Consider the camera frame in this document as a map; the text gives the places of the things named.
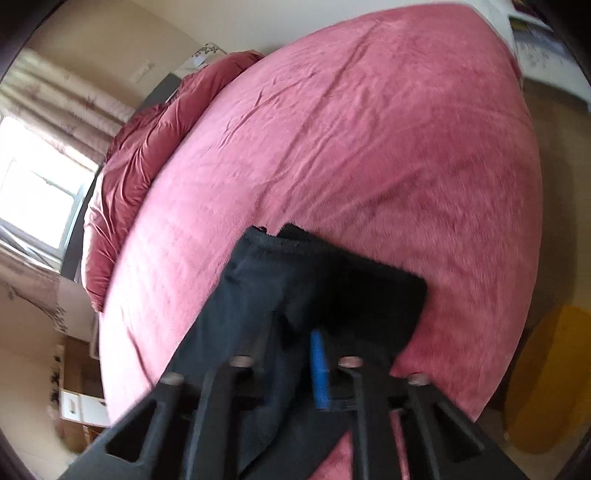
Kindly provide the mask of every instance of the pink fleece bedspread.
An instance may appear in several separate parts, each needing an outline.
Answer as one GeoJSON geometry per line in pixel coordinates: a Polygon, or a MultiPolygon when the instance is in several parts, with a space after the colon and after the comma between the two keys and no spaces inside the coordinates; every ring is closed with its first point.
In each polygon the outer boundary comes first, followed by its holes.
{"type": "MultiPolygon", "coordinates": [[[[287,222],[428,284],[393,373],[472,417],[530,304],[541,174],[519,71],[475,11],[425,5],[323,29],[227,85],[151,186],[100,318],[109,414],[152,387],[249,225],[287,222]]],[[[343,439],[316,472],[349,478],[343,439]]]]}

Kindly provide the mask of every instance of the window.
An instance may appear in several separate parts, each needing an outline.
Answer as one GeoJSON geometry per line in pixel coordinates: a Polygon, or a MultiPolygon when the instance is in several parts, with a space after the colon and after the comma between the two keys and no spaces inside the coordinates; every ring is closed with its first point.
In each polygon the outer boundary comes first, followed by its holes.
{"type": "Polygon", "coordinates": [[[59,268],[94,174],[18,121],[0,119],[0,238],[59,268]]]}

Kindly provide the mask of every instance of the bed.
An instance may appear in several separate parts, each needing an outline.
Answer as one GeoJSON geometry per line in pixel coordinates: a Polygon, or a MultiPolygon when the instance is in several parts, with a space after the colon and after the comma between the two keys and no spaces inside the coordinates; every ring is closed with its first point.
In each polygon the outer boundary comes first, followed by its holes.
{"type": "MultiPolygon", "coordinates": [[[[250,225],[286,223],[423,277],[393,374],[476,418],[524,327],[541,173],[520,73],[473,9],[377,12],[231,54],[126,125],[86,214],[111,420],[158,381],[250,225]]],[[[314,475],[347,478],[342,439],[314,475]]]]}

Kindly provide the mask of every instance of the wall outlet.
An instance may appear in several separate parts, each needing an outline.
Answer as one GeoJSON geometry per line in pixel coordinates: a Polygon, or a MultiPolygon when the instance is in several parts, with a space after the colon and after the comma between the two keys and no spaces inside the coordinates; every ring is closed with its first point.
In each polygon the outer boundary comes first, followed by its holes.
{"type": "Polygon", "coordinates": [[[153,61],[146,61],[133,73],[131,77],[129,77],[129,81],[131,83],[139,83],[139,81],[144,78],[144,76],[155,66],[156,64],[153,61]]]}

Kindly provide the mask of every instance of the yellow pouf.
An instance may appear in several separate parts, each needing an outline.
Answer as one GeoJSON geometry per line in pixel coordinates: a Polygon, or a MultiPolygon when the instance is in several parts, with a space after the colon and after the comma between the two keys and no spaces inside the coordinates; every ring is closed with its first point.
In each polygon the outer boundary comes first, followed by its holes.
{"type": "Polygon", "coordinates": [[[513,445],[544,453],[591,420],[591,315],[564,306],[527,340],[511,375],[505,431],[513,445]]]}

